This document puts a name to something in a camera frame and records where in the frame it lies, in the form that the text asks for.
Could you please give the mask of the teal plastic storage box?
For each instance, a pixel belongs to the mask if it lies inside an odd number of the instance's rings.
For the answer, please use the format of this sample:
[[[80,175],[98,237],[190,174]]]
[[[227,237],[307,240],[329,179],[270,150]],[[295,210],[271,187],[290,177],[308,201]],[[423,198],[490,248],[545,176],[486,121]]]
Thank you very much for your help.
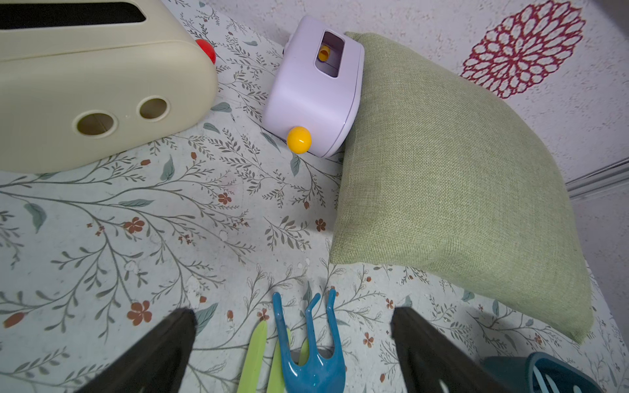
[[[603,391],[585,373],[543,352],[534,352],[527,357],[491,356],[481,365],[510,392]]]

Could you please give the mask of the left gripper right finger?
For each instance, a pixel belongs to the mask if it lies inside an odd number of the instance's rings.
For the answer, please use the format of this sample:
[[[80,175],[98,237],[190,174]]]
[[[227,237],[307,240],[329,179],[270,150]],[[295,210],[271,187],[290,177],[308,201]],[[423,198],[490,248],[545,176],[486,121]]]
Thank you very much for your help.
[[[410,307],[394,310],[391,336],[409,392],[508,391]]]

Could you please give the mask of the blue rake yellow handle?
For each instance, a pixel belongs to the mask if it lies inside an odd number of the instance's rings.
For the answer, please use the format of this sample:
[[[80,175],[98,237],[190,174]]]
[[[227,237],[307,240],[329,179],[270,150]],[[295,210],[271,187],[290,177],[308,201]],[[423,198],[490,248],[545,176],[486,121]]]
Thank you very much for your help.
[[[288,330],[283,315],[282,298],[278,292],[273,294],[275,322],[278,328],[278,343],[281,354],[283,380],[287,392],[344,392],[346,384],[346,365],[342,352],[337,319],[334,312],[336,291],[331,289],[326,306],[331,336],[334,341],[334,353],[324,358],[317,349],[312,310],[321,299],[321,294],[314,295],[306,307],[305,318],[307,342],[309,346],[308,360],[304,365],[293,361],[288,340]]]

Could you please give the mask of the light blue fork white handle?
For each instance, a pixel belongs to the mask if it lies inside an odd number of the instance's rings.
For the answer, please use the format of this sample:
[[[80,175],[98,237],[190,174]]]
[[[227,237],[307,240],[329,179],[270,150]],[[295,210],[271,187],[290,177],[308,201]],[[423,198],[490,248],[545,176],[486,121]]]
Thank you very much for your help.
[[[533,367],[533,376],[537,382],[540,393],[560,393],[556,383],[546,374],[543,374],[537,366]]]

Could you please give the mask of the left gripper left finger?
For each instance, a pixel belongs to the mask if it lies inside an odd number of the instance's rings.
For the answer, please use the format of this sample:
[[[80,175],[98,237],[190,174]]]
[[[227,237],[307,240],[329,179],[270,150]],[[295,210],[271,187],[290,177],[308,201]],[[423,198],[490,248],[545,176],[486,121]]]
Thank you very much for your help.
[[[178,392],[197,327],[192,309],[176,309],[79,391]]]

